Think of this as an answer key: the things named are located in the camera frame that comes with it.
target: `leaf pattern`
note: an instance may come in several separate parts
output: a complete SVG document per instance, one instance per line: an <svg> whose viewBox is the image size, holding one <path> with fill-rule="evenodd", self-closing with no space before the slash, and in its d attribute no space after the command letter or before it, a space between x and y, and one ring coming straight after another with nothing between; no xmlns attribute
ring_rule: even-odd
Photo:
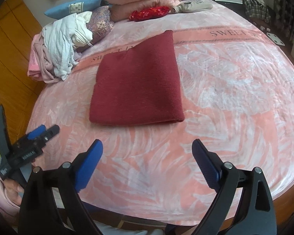
<svg viewBox="0 0 294 235"><path fill-rule="evenodd" d="M232 25L257 31L234 12L212 3L210 11L118 22L83 56L167 29ZM281 49L236 41L185 44L175 52L184 122L136 127L90 123L98 69L90 67L49 85L39 96L28 131L58 124L60 134L35 165L57 168L98 138L104 152L80 192L83 201L125 215L195 225L215 196L191 153L193 140L200 138L223 161L241 169L261 167L273 198L286 192L294 184L294 67ZM235 214L239 197L237 190L228 217Z"/></svg>

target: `plaid shirt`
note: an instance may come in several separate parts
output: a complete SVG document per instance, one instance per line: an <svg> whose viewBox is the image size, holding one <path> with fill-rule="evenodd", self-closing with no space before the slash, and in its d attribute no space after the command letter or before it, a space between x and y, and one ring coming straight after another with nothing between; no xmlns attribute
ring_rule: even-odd
<svg viewBox="0 0 294 235"><path fill-rule="evenodd" d="M245 13L248 17L255 17L269 23L271 20L269 10L266 5L259 5L255 0L243 0Z"/></svg>

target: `bed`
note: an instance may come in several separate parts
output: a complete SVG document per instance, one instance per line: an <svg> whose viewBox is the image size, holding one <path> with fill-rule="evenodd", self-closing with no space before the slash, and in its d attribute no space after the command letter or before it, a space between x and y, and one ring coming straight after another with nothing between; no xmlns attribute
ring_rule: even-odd
<svg viewBox="0 0 294 235"><path fill-rule="evenodd" d="M40 94L27 128L60 126L34 165L54 169L95 139L103 156L84 202L116 213L195 225L210 206L210 189L192 154L200 138L208 150L240 169L259 166L273 199L294 184L294 66L264 33L233 11L213 9L144 22L121 21L83 53L64 81ZM90 123L89 104L104 54L126 50L172 29L185 121L110 127ZM240 191L228 217L235 214Z"/></svg>

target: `purple floral pillow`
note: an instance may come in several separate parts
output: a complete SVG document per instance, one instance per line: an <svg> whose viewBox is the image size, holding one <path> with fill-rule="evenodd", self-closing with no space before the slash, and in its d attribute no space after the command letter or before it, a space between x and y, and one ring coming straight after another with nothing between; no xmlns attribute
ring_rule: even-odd
<svg viewBox="0 0 294 235"><path fill-rule="evenodd" d="M114 22L110 21L110 10L109 6L102 6L93 10L92 16L89 23L86 24L88 30L93 33L93 40L91 44L94 45L109 32L111 32L114 26ZM76 49L77 52L83 52L88 49L90 46L85 45Z"/></svg>

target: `dark patterned curtain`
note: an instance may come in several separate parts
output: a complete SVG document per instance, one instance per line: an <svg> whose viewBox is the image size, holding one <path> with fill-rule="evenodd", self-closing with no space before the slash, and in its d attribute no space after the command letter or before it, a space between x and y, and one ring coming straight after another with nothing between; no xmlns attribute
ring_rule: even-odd
<svg viewBox="0 0 294 235"><path fill-rule="evenodd" d="M290 0L274 0L275 26L282 30L290 41L294 39L294 5Z"/></svg>

